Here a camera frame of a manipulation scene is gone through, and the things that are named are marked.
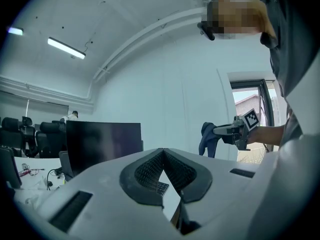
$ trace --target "background person in white shirt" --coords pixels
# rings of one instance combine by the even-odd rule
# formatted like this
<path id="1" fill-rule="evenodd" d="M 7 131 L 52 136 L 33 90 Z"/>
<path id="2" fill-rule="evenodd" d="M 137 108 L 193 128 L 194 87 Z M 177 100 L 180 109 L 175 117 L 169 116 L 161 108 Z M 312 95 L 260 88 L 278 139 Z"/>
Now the background person in white shirt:
<path id="1" fill-rule="evenodd" d="M 69 114 L 67 116 L 63 116 L 60 121 L 66 122 L 66 121 L 77 121 L 78 120 L 78 111 L 73 111 L 72 114 Z"/>

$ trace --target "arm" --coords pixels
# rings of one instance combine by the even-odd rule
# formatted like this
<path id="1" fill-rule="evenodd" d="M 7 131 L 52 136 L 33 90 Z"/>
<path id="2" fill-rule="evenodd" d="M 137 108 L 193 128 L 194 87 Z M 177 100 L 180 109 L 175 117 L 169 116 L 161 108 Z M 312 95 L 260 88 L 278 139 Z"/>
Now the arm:
<path id="1" fill-rule="evenodd" d="M 263 143 L 266 145 L 279 146 L 284 134 L 285 125 L 282 126 L 257 126 L 249 133 L 248 144 Z"/>

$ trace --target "ceiling light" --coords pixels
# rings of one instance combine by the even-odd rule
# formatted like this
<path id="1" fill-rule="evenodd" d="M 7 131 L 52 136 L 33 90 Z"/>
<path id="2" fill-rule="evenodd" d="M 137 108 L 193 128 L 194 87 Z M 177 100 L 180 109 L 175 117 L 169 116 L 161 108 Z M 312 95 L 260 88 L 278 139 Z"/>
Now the ceiling light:
<path id="1" fill-rule="evenodd" d="M 69 54 L 72 54 L 80 59 L 84 59 L 86 56 L 83 52 L 76 50 L 76 49 L 72 48 L 71 46 L 69 46 L 63 42 L 60 42 L 52 37 L 48 38 L 48 44 L 51 46 L 54 46 L 62 51 L 65 51 Z"/>
<path id="2" fill-rule="evenodd" d="M 15 35 L 19 35 L 19 36 L 22 36 L 22 34 L 24 33 L 23 28 L 17 28 L 17 27 L 8 27 L 7 31 L 11 34 L 15 34 Z"/>

